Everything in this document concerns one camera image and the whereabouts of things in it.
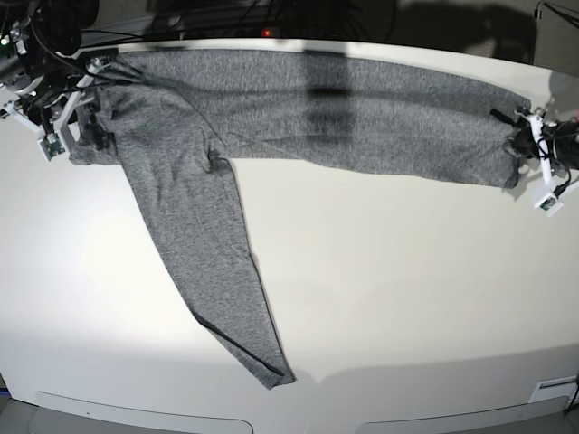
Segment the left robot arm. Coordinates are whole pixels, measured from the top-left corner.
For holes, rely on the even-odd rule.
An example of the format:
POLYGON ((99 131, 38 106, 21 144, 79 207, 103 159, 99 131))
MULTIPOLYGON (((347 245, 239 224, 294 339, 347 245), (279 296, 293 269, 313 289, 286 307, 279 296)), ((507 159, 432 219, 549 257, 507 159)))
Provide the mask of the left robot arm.
POLYGON ((505 149, 519 161, 535 160, 541 184, 531 192, 534 208, 551 217, 564 206, 564 198, 578 190, 578 120, 548 121, 526 108, 512 118, 496 108, 489 114, 513 127, 505 149))

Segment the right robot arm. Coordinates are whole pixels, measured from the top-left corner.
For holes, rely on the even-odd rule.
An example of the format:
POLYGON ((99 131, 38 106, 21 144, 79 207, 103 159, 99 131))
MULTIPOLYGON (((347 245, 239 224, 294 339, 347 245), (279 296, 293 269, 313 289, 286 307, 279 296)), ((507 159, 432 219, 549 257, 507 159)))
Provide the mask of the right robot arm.
POLYGON ((97 1, 1 3, 1 86, 12 99, 1 106, 34 134, 46 160, 68 153, 78 164, 114 164, 115 137, 97 119, 97 90, 114 82, 108 56, 79 52, 96 22, 97 1))

